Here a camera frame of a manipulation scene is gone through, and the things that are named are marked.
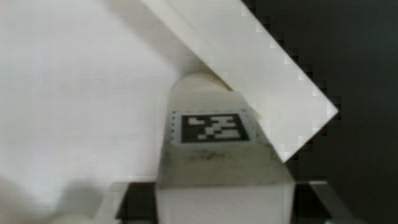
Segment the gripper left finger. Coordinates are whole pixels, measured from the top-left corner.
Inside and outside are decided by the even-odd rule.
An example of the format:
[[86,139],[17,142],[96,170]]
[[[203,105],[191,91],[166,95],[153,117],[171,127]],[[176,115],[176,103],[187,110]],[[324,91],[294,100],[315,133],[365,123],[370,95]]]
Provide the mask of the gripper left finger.
[[159,224],[153,182],[111,185],[93,224]]

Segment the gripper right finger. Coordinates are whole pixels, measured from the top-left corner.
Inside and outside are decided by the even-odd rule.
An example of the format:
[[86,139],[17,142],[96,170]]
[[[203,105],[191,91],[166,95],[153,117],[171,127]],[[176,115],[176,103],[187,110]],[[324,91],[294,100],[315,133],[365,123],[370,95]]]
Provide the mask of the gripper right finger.
[[326,181],[297,183],[290,224],[356,224],[356,216]]

